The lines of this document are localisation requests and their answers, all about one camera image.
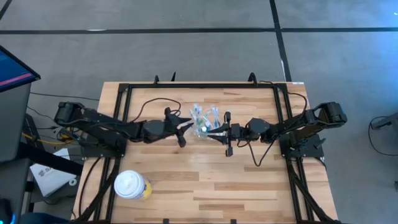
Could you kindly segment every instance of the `computer monitor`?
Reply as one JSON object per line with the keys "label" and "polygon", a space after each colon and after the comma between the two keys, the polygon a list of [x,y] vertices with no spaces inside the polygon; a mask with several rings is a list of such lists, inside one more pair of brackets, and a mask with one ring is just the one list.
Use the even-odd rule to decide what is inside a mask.
{"label": "computer monitor", "polygon": [[0,93],[39,79],[39,74],[0,45]]}

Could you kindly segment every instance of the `black floor stripe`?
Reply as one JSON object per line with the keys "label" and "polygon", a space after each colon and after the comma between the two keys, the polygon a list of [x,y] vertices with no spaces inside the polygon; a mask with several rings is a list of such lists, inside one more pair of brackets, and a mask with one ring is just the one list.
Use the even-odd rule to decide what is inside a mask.
{"label": "black floor stripe", "polygon": [[173,29],[93,29],[93,30],[0,30],[0,34],[196,34],[275,32],[274,28],[173,28]]}
{"label": "black floor stripe", "polygon": [[398,32],[398,27],[281,28],[282,32]]}
{"label": "black floor stripe", "polygon": [[262,27],[231,27],[231,28],[173,28],[173,29],[93,29],[93,30],[0,30],[0,35],[19,34],[199,34],[199,33],[256,33],[276,32],[279,44],[283,47],[283,39],[279,33],[300,32],[398,32],[398,27],[347,27],[347,28],[275,28]]}
{"label": "black floor stripe", "polygon": [[10,6],[12,0],[7,0],[6,3],[3,5],[2,9],[0,10],[0,20],[2,19],[2,17],[4,16],[4,14],[6,13],[8,7]]}
{"label": "black floor stripe", "polygon": [[275,25],[275,32],[276,32],[276,39],[278,41],[279,55],[280,55],[280,59],[283,62],[282,67],[284,69],[285,81],[291,82],[292,76],[290,75],[289,63],[287,61],[285,44],[284,44],[284,39],[282,36],[280,24],[279,24],[279,17],[278,17],[278,12],[276,9],[275,0],[269,0],[269,4],[271,5],[272,18],[274,20],[274,25]]}

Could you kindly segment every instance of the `white paper cup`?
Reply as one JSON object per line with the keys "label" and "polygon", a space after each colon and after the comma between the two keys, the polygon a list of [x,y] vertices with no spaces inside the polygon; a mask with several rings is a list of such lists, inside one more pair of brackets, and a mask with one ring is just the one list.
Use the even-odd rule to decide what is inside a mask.
{"label": "white paper cup", "polygon": [[133,170],[121,172],[113,186],[114,191],[122,198],[145,200],[152,193],[151,182]]}

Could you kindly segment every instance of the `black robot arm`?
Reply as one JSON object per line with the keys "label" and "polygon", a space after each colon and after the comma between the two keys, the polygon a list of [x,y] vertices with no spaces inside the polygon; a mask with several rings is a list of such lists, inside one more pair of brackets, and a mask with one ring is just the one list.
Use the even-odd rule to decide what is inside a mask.
{"label": "black robot arm", "polygon": [[226,112],[224,124],[209,131],[209,133],[225,133],[223,136],[209,135],[209,137],[227,145],[226,156],[233,155],[231,141],[249,142],[260,139],[261,142],[271,143],[283,134],[289,135],[290,147],[297,147],[323,129],[342,126],[347,122],[347,116],[340,104],[329,102],[305,110],[302,114],[278,124],[269,124],[263,119],[252,118],[245,127],[242,127],[239,124],[230,124],[230,121],[231,113]]}
{"label": "black robot arm", "polygon": [[[125,123],[101,114],[96,110],[85,108],[81,103],[60,102],[54,120],[60,126],[82,130],[93,136],[98,141],[98,145],[103,145],[107,148],[120,148],[125,139],[149,144],[172,135],[176,135],[179,146],[184,147],[186,141],[183,134],[192,123],[186,124],[179,129],[177,127],[191,119],[178,117],[175,113],[172,113],[170,108],[165,109],[164,115],[165,119],[163,121],[144,120]],[[62,133],[77,140],[82,146],[92,144],[66,129],[63,129]]]}

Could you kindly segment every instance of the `wire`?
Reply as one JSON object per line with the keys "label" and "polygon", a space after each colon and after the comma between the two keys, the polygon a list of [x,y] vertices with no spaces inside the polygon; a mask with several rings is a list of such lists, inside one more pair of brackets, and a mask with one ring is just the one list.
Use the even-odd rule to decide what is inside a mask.
{"label": "wire", "polygon": [[51,137],[51,136],[46,136],[46,135],[44,135],[44,134],[39,134],[39,136],[40,137],[45,137],[45,138],[49,138],[49,139],[54,139],[54,140],[58,140],[57,138],[55,138],[55,137]]}
{"label": "wire", "polygon": [[62,198],[58,198],[58,200],[56,200],[54,203],[47,202],[47,201],[45,201],[45,200],[44,200],[43,202],[46,203],[47,205],[56,205],[56,204],[60,203],[61,199],[62,199]]}
{"label": "wire", "polygon": [[71,121],[71,122],[62,123],[62,125],[74,124],[74,123],[79,122],[79,121],[86,121],[86,119],[76,119],[76,120]]}
{"label": "wire", "polygon": [[239,143],[241,143],[241,140],[239,140],[238,143],[236,144],[238,147],[244,147],[247,146],[250,143],[250,141],[247,141],[246,144],[244,144],[243,146],[240,146]]}
{"label": "wire", "polygon": [[[66,130],[70,131],[72,134],[79,132],[80,130],[77,128],[75,131],[75,128],[73,127],[67,127]],[[70,141],[70,140],[74,140],[73,138],[71,138],[70,136],[66,135],[66,134],[62,134],[60,131],[57,133],[57,140],[61,141],[61,142],[65,142],[65,141]]]}
{"label": "wire", "polygon": [[[25,138],[33,140],[33,137],[29,136],[28,134],[22,133],[22,135]],[[46,143],[46,144],[52,144],[52,145],[66,145],[66,144],[70,144],[71,142],[74,142],[75,140],[71,140],[71,141],[67,141],[67,142],[51,142],[51,141],[46,141],[46,140],[42,140],[42,139],[36,139],[36,141],[39,141],[39,142],[42,142],[42,143]]]}
{"label": "wire", "polygon": [[48,118],[48,119],[50,119],[52,122],[54,122],[54,120],[53,120],[49,115],[41,114],[41,113],[37,112],[37,110],[35,110],[35,109],[31,108],[31,107],[29,107],[29,106],[27,106],[27,107],[28,107],[29,109],[31,109],[32,111],[34,111],[35,113],[37,113],[38,115],[43,116],[43,117],[45,117],[45,118]]}
{"label": "wire", "polygon": [[96,123],[96,124],[88,126],[87,129],[85,130],[85,132],[87,132],[92,127],[103,125],[103,124],[127,125],[127,124],[119,123],[119,122],[100,122],[100,123]]}
{"label": "wire", "polygon": [[371,122],[369,122],[369,126],[368,126],[368,138],[369,138],[369,142],[371,143],[372,148],[373,148],[376,152],[378,152],[379,154],[382,154],[382,155],[384,155],[384,156],[398,156],[398,154],[387,154],[387,153],[383,153],[383,152],[381,152],[381,151],[378,151],[378,150],[376,149],[376,147],[374,147],[373,142],[372,142],[372,139],[371,139],[371,126],[372,126],[372,122],[373,122],[375,119],[386,118],[386,117],[387,117],[387,116],[378,116],[378,117],[373,118],[373,119],[371,120]]}
{"label": "wire", "polygon": [[[279,86],[275,85],[274,83],[272,83],[272,82],[270,82],[270,81],[263,81],[263,80],[261,80],[260,82],[263,82],[263,83],[270,83],[270,84],[273,85],[274,87],[277,87],[277,88],[280,89],[281,91],[284,91],[283,89],[279,88]],[[291,93],[291,92],[289,92],[289,91],[286,91],[286,92],[287,92],[287,94],[290,94],[290,95],[301,96],[301,97],[304,99],[304,102],[305,102],[305,104],[304,104],[304,109],[303,109],[303,112],[301,113],[301,116],[300,116],[296,121],[294,121],[293,123],[291,123],[291,124],[286,128],[286,129],[289,129],[289,128],[291,128],[295,123],[297,123],[298,121],[300,121],[300,120],[304,117],[305,110],[307,109],[308,101],[307,101],[306,97],[303,96],[303,95],[301,95],[301,94],[298,94],[298,93]]]}
{"label": "wire", "polygon": [[277,139],[277,138],[273,138],[273,140],[272,140],[272,142],[269,144],[267,150],[266,150],[265,153],[262,155],[262,157],[261,157],[261,159],[260,159],[260,163],[257,163],[256,158],[254,157],[253,149],[252,149],[252,147],[251,147],[251,145],[250,145],[250,141],[248,141],[247,144],[249,145],[251,157],[253,158],[253,162],[254,162],[254,165],[256,165],[256,167],[261,166],[262,160],[266,157],[266,155],[267,155],[269,149],[270,149],[271,146],[274,144],[274,142],[275,142],[276,139]]}
{"label": "wire", "polygon": [[322,163],[322,165],[325,167],[325,170],[328,170],[328,168],[326,167],[325,162],[323,162],[320,157],[315,157],[315,159],[318,160],[320,163]]}
{"label": "wire", "polygon": [[81,200],[82,200],[82,198],[83,198],[83,192],[85,191],[85,187],[86,187],[86,184],[87,184],[87,180],[88,180],[88,178],[90,177],[90,174],[91,174],[91,172],[92,172],[93,169],[94,169],[94,166],[97,164],[98,161],[100,161],[100,159],[101,159],[101,157],[99,157],[97,160],[95,160],[95,162],[93,163],[93,165],[90,167],[90,169],[89,169],[89,171],[88,171],[88,173],[87,173],[87,177],[86,177],[86,179],[85,179],[85,181],[84,181],[84,183],[83,183],[83,186],[81,187],[80,199],[79,199],[79,216],[81,216]]}
{"label": "wire", "polygon": [[40,96],[52,96],[52,97],[78,98],[78,99],[84,99],[84,100],[93,100],[93,101],[99,101],[99,99],[94,99],[94,98],[89,98],[89,97],[82,97],[82,96],[63,96],[63,95],[53,95],[53,94],[34,93],[34,92],[31,92],[30,94],[34,94],[34,95],[40,95]]}
{"label": "wire", "polygon": [[144,110],[144,107],[145,107],[145,105],[146,105],[147,103],[150,103],[150,102],[155,101],[155,100],[169,100],[169,101],[173,101],[173,102],[175,102],[175,103],[178,103],[178,109],[177,109],[177,110],[172,110],[171,112],[174,112],[174,111],[175,111],[175,113],[174,113],[175,115],[177,115],[177,113],[179,112],[179,114],[178,114],[177,116],[179,116],[179,115],[181,114],[181,103],[180,103],[180,102],[178,102],[177,100],[172,100],[172,99],[169,99],[169,98],[160,97],[160,98],[154,98],[154,99],[151,99],[151,100],[148,100],[147,102],[145,102],[145,103],[142,105],[141,110],[140,110],[138,116],[137,116],[136,118],[134,118],[131,122],[135,122],[135,121],[141,116],[142,110]]}
{"label": "wire", "polygon": [[72,209],[72,215],[73,215],[73,219],[76,219],[76,215],[75,215],[75,212],[73,212],[73,209]]}
{"label": "wire", "polygon": [[37,130],[45,130],[45,129],[51,129],[51,130],[54,130],[54,129],[57,129],[57,128],[59,128],[59,126],[51,126],[51,127],[48,127],[48,128],[36,128]]}
{"label": "wire", "polygon": [[81,156],[81,155],[78,155],[78,154],[69,154],[69,155],[62,155],[62,156],[59,156],[59,157],[66,157],[66,156]]}

